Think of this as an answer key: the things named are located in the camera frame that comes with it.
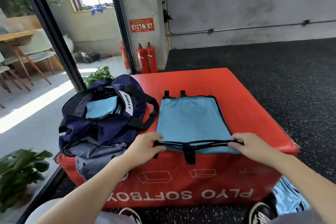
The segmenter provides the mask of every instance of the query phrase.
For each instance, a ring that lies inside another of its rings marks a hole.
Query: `black sneaker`
[[[125,208],[121,209],[119,214],[126,215],[126,216],[134,219],[136,224],[142,224],[140,216],[137,214],[136,211],[134,211],[131,208],[125,207]]]
[[[274,219],[275,216],[271,208],[262,202],[258,202],[250,211],[249,224],[266,224]]]

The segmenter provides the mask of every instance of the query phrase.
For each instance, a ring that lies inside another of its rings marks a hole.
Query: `person's arm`
[[[296,157],[279,152],[255,134],[236,133],[228,145],[246,157],[275,168],[300,191],[327,224],[336,223],[336,185],[303,164]]]
[[[158,133],[136,137],[124,154],[113,158],[98,174],[61,199],[36,224],[92,224],[106,200],[124,175],[132,168],[149,161],[166,150],[164,146],[151,147],[152,141],[163,138]]]

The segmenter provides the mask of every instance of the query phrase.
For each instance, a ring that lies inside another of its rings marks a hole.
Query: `concrete pillar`
[[[144,48],[146,48],[147,42],[150,42],[150,44],[155,48],[157,68],[164,69],[168,51],[165,39],[162,0],[120,0],[120,3],[137,71],[140,71],[140,64],[137,57],[138,44],[141,44]],[[131,32],[129,20],[152,17],[154,22],[154,31],[138,33]]]

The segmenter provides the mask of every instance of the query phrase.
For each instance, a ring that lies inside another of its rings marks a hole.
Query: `white floor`
[[[93,64],[77,64],[82,76],[88,76],[97,67],[108,66],[113,76],[129,74],[121,56],[108,58]],[[59,152],[58,126],[62,120],[61,108],[76,91],[69,81],[67,74],[52,75],[45,73],[52,83],[49,85],[40,75],[32,77],[34,86],[25,79],[31,92],[19,90],[7,82],[12,93],[0,87],[0,102],[6,109],[0,108],[0,157],[18,149],[33,149],[34,151],[48,150],[53,154]],[[45,181],[34,187],[34,195],[42,189],[47,180],[57,169],[58,165],[52,158],[49,170],[44,173]],[[9,209],[0,215],[0,223],[16,223],[28,205],[18,209]]]

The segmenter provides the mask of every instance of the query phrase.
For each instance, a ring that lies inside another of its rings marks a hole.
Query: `white vase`
[[[69,48],[70,53],[73,53],[74,52],[74,43],[73,43],[73,41],[69,38],[68,35],[64,35],[63,38],[65,40],[65,43],[66,43],[67,47]]]

